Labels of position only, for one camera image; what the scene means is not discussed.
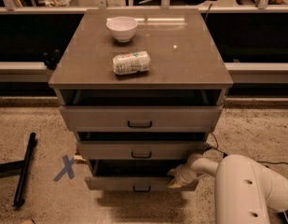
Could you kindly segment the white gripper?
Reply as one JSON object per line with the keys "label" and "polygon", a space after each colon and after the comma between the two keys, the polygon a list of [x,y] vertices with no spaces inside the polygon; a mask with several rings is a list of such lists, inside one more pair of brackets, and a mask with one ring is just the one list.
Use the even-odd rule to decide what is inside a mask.
{"label": "white gripper", "polygon": [[187,186],[198,177],[198,173],[188,164],[181,164],[175,169],[170,169],[167,175],[174,176],[174,179],[168,184],[169,189],[179,189]]}

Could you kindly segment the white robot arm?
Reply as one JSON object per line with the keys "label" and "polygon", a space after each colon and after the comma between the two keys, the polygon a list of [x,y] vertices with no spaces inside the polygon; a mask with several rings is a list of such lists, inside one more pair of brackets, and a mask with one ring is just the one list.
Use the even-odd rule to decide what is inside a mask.
{"label": "white robot arm", "polygon": [[216,162],[193,154],[169,175],[171,189],[184,187],[200,175],[214,177],[216,224],[270,224],[270,209],[288,210],[288,179],[242,155]]}

